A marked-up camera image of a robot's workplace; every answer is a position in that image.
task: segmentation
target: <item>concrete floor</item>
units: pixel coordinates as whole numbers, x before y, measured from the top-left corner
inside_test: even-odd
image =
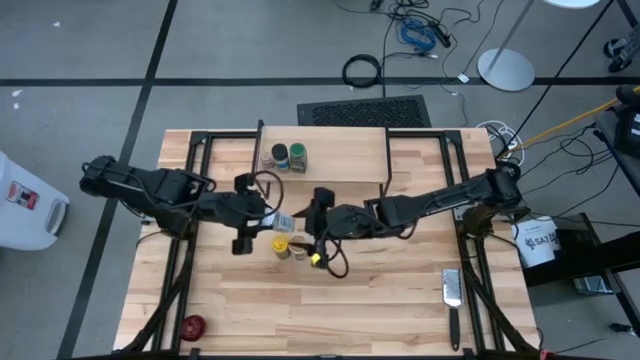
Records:
[[[426,11],[438,16],[457,6],[475,14],[478,0],[432,0]],[[463,23],[453,31],[460,45],[446,63],[457,75],[469,61],[491,25],[498,0],[486,0],[477,24]],[[145,76],[169,0],[0,0],[0,85],[2,79],[98,79]],[[344,1],[365,10],[369,1]],[[500,44],[524,1],[505,1],[496,25],[482,46]],[[553,77],[591,25],[606,1],[584,10],[565,10],[536,2],[510,43],[529,58],[539,77]],[[640,16],[640,4],[630,5]],[[460,15],[448,13],[450,25]],[[347,13],[330,0],[179,0],[157,77],[164,78],[338,78],[344,62],[358,53],[381,56],[388,20],[379,15]],[[560,77],[605,77],[608,60],[603,43],[629,31],[613,4]],[[411,51],[389,36],[387,51]],[[437,60],[390,60],[387,76],[443,76],[447,51],[438,46]],[[365,74],[365,66],[356,69]],[[475,61],[467,71],[477,77]],[[640,60],[618,74],[640,76]],[[485,85],[450,87],[465,95],[469,126],[501,120],[516,128],[545,90],[532,86],[505,93]],[[12,97],[14,90],[24,90]],[[463,123],[460,97],[438,86],[418,90],[394,85],[389,96],[424,95],[434,127]],[[613,98],[615,86],[553,86],[521,133],[523,138],[561,123]],[[23,167],[67,194],[72,202],[60,239],[40,252],[0,249],[0,358],[47,359],[58,352],[78,286],[87,263],[104,200],[82,194],[77,181],[80,164],[101,154],[117,156],[127,134],[140,88],[126,87],[0,87],[0,150]],[[135,142],[131,164],[155,166],[162,134],[169,128],[253,128],[257,119],[269,124],[296,124],[295,106],[303,102],[372,98],[380,88],[352,91],[346,86],[154,86]],[[595,149],[603,145],[589,139]],[[527,152],[524,170],[551,150]],[[531,194],[528,204],[555,214],[597,192],[608,180],[613,161],[577,178],[567,176]],[[576,161],[557,155],[520,183],[530,189]],[[640,224],[638,197],[618,174],[611,188],[573,212],[603,221]],[[597,226],[603,240],[630,231]],[[135,253],[140,226],[119,207],[86,316],[75,356],[111,350]],[[640,274],[623,274],[640,299]],[[590,340],[607,340],[571,354],[631,359],[640,340],[610,332],[607,324],[626,323],[612,297],[581,297],[567,284],[530,289],[545,348],[562,350]]]

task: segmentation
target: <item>white trash can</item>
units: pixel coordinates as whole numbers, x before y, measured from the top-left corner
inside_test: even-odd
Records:
[[[42,250],[58,240],[69,198],[0,151],[0,246]]]

